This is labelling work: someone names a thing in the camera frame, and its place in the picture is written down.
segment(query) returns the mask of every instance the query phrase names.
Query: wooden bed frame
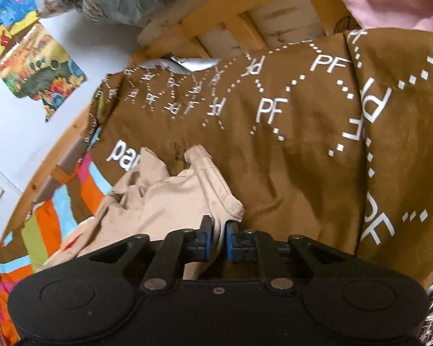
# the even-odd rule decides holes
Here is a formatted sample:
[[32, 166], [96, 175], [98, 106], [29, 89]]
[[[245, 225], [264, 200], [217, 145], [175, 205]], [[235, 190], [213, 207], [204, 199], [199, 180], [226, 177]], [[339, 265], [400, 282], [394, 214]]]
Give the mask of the wooden bed frame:
[[[256, 22], [251, 18], [251, 11], [275, 1], [281, 0], [175, 0], [160, 11], [138, 36], [140, 50], [133, 55], [132, 63], [141, 63], [146, 59], [170, 53], [177, 57], [205, 58], [211, 55], [215, 57], [215, 53], [226, 53], [231, 56], [234, 51], [247, 52], [272, 47], [273, 33], [267, 34], [257, 29]], [[333, 34], [337, 23], [350, 17], [341, 0], [309, 1], [319, 18], [318, 24], [322, 25], [323, 34]], [[277, 6], [276, 9], [271, 16], [289, 14], [295, 8], [283, 9], [281, 4], [281, 7]], [[230, 39], [222, 45], [220, 43], [221, 48], [206, 48], [201, 41], [206, 41], [205, 35], [215, 29], [220, 30], [216, 33], [217, 36]], [[276, 43], [283, 43], [286, 40], [283, 36], [294, 32], [295, 29], [276, 31]], [[207, 42], [220, 42], [214, 38], [215, 33], [213, 40], [210, 37]], [[34, 204], [49, 198], [58, 184], [67, 182], [67, 173], [72, 172], [76, 160], [86, 148], [81, 135], [86, 129], [87, 121], [88, 107], [82, 110], [67, 128], [33, 175], [14, 209], [0, 242], [11, 230], [24, 222]]]

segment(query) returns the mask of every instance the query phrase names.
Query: white wall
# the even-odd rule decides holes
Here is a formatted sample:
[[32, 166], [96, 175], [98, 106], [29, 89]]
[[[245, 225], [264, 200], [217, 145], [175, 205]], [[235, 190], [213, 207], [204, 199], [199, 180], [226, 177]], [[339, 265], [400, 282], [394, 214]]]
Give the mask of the white wall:
[[[89, 103], [106, 73], [121, 71], [128, 64], [137, 47], [139, 32], [135, 27], [93, 24], [76, 11], [41, 20], [41, 23], [85, 72], [88, 80], [45, 123], [41, 103], [16, 98], [0, 79], [0, 171], [20, 191], [57, 139]], [[0, 235], [20, 195], [9, 186], [3, 188]]]

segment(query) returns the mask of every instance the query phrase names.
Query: beige cloth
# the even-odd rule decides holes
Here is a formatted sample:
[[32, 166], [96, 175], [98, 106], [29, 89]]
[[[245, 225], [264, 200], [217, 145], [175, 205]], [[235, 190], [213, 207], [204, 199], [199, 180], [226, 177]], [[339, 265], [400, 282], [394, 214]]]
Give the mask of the beige cloth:
[[[94, 217], [70, 233], [43, 269], [82, 256], [131, 235], [148, 234], [152, 241], [174, 230], [198, 229], [204, 215], [215, 220], [216, 256], [223, 245], [226, 221], [241, 221], [242, 204], [231, 194], [220, 171], [202, 146], [185, 153], [191, 166], [170, 176], [165, 164], [141, 148], [137, 166], [127, 172], [103, 199]], [[203, 265], [188, 264], [184, 278], [196, 278]]]

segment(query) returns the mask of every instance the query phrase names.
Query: green stripe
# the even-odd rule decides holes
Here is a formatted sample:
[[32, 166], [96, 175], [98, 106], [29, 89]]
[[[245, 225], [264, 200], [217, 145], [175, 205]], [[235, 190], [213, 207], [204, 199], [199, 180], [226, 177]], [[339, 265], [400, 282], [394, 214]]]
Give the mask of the green stripe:
[[35, 215], [26, 221], [21, 235], [29, 254], [32, 270], [35, 272], [49, 258]]

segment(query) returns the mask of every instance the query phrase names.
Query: multicolored blanket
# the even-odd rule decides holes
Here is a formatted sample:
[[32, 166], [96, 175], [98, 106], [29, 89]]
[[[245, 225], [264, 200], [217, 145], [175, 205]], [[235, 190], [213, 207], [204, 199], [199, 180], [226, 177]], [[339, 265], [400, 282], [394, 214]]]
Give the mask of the multicolored blanket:
[[176, 175], [201, 144], [245, 208], [242, 227], [303, 234], [433, 283], [433, 33], [356, 30], [188, 75], [140, 66], [91, 102], [90, 150], [0, 247], [0, 335], [32, 274], [148, 147]]

